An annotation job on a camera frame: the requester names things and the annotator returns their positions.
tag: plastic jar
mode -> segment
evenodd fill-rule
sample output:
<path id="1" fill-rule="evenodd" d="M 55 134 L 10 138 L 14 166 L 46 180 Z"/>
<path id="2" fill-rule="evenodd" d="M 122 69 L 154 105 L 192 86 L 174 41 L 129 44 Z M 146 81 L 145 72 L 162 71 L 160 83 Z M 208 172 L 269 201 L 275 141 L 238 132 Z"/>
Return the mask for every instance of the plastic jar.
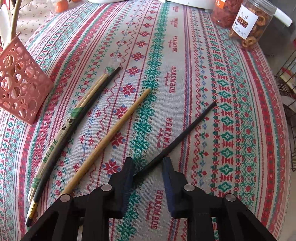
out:
<path id="1" fill-rule="evenodd" d="M 243 0 L 216 0 L 211 19 L 223 28 L 230 28 Z"/>
<path id="2" fill-rule="evenodd" d="M 276 11 L 277 7 L 266 0 L 244 0 L 229 37 L 236 39 L 242 48 L 252 50 Z"/>

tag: black chopstick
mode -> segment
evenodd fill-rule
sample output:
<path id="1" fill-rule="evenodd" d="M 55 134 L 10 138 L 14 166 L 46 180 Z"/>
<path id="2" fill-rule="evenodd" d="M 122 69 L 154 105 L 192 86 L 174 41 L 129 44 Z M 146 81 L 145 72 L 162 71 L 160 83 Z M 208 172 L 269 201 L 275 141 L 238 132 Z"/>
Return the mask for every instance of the black chopstick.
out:
<path id="1" fill-rule="evenodd" d="M 149 162 L 142 170 L 133 176 L 133 187 L 136 188 L 143 179 L 158 165 L 162 160 L 177 146 L 181 141 L 188 135 L 206 115 L 210 112 L 212 108 L 217 105 L 216 102 L 213 102 L 206 108 L 206 110 L 194 121 L 192 122 L 176 139 L 173 140 L 167 148 L 165 148 L 161 153 L 157 155 L 151 162 Z"/>

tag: pink plastic basket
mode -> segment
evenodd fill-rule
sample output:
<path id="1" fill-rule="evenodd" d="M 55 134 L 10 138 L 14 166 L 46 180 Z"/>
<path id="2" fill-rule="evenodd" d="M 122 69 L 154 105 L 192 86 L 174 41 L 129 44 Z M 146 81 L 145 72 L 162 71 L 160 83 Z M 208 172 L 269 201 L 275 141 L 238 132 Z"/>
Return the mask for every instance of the pink plastic basket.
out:
<path id="1" fill-rule="evenodd" d="M 53 88 L 18 36 L 0 54 L 0 107 L 32 124 Z"/>

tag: tablecloth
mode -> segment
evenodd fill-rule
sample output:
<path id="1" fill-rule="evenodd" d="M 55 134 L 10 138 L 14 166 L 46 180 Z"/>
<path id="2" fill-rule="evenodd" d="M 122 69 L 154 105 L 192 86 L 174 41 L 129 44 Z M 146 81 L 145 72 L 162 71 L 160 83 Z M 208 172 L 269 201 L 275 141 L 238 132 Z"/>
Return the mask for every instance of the tablecloth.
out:
<path id="1" fill-rule="evenodd" d="M 23 6 L 19 11 L 16 30 L 16 33 L 21 32 L 19 37 L 21 42 L 25 44 L 50 15 L 48 0 L 32 0 Z"/>
<path id="2" fill-rule="evenodd" d="M 28 125 L 0 111 L 0 239 L 26 232 L 26 194 L 66 115 L 111 57 L 122 70 L 80 123 L 54 168 L 38 217 L 114 123 L 148 87 L 145 102 L 83 177 L 90 193 L 121 170 L 141 169 L 212 102 L 217 107 L 170 154 L 174 169 L 211 195 L 232 192 L 279 237 L 289 196 L 289 140 L 274 78 L 259 46 L 240 50 L 201 9 L 156 0 L 84 3 L 48 18 L 26 44 L 54 82 Z M 110 240 L 186 240 L 186 220 L 170 218 L 161 167 L 132 192 Z"/>

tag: wooden chopstick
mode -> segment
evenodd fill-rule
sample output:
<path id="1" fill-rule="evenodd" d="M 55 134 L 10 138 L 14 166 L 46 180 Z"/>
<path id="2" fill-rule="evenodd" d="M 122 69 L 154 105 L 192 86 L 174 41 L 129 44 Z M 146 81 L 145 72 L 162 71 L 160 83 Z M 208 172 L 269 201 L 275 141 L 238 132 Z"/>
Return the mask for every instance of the wooden chopstick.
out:
<path id="1" fill-rule="evenodd" d="M 14 13 L 11 20 L 11 33 L 10 33 L 10 41 L 13 40 L 13 38 L 16 35 L 17 30 L 17 19 L 20 12 L 20 6 L 22 4 L 22 0 L 16 0 L 15 7 L 14 7 Z"/>
<path id="2" fill-rule="evenodd" d="M 90 99 L 91 96 L 93 96 L 93 94 L 95 92 L 93 92 L 94 88 L 97 90 L 102 84 L 103 82 L 106 80 L 106 78 L 108 77 L 107 74 L 103 74 L 93 85 L 92 87 L 89 89 L 89 91 L 83 96 L 83 98 L 79 101 L 79 103 L 75 106 L 76 108 L 80 108 L 80 107 L 84 107 L 85 104 L 87 102 L 85 102 L 86 98 L 88 98 L 88 100 Z M 56 147 L 61 143 L 61 140 L 63 139 L 63 137 L 65 136 L 65 133 L 68 130 L 68 126 L 64 126 L 65 123 L 61 126 L 61 128 L 59 129 L 58 133 L 55 135 L 51 145 L 48 147 L 45 156 L 43 157 L 43 160 L 40 162 L 39 167 L 37 169 L 37 172 L 35 173 L 35 176 L 33 178 L 33 182 L 31 184 L 30 190 L 29 190 L 29 194 L 28 194 L 28 201 L 29 203 L 31 203 L 32 198 L 36 192 L 36 188 L 39 184 L 40 178 L 42 177 L 44 170 L 47 168 L 48 163 L 51 162 L 52 157 L 54 156 L 54 151 L 56 150 Z"/>
<path id="3" fill-rule="evenodd" d="M 151 89 L 145 90 L 145 92 L 133 103 L 133 105 L 127 110 L 127 112 L 116 122 L 116 124 L 111 128 L 107 135 L 102 139 L 102 141 L 93 150 L 90 156 L 84 161 L 78 171 L 74 174 L 72 179 L 68 182 L 65 189 L 62 191 L 61 195 L 65 193 L 71 193 L 76 187 L 80 179 L 86 174 L 88 169 L 92 166 L 94 161 L 100 156 L 105 147 L 110 143 L 113 136 L 122 128 L 131 114 L 137 109 L 137 107 L 144 101 L 146 96 L 150 93 Z"/>
<path id="4" fill-rule="evenodd" d="M 103 74 L 89 89 L 86 95 L 79 101 L 75 108 L 84 107 L 89 99 L 94 95 L 94 93 L 98 90 L 98 88 L 102 85 L 102 83 L 108 78 L 108 74 Z"/>

